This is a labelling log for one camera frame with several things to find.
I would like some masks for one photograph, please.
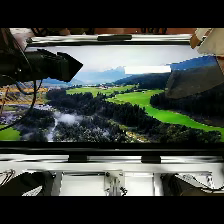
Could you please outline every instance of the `display panel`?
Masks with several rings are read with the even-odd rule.
[[[220,69],[215,57],[201,56],[188,45],[42,49],[65,52],[84,66],[70,83],[44,80],[48,91],[43,93],[43,103],[36,104],[20,124],[0,132],[0,140],[104,144],[224,141],[222,84],[179,99],[167,98],[164,92],[174,72],[188,76],[194,69],[199,73]],[[6,125],[3,117],[24,106],[8,105],[1,125]]]

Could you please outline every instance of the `black frame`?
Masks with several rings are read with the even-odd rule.
[[[48,46],[85,46],[85,45],[190,45],[189,38],[178,38],[179,35],[153,35],[139,40],[141,35],[127,35],[127,40],[99,41],[97,36],[71,36],[71,41],[64,42],[66,37],[51,37],[48,42],[42,42],[43,38],[29,39],[26,47],[48,47]],[[1,153],[6,154],[51,154],[51,155],[88,155],[88,156],[218,156],[224,155],[224,143],[217,144],[160,144],[160,143],[71,143],[71,142],[20,142],[2,141]]]

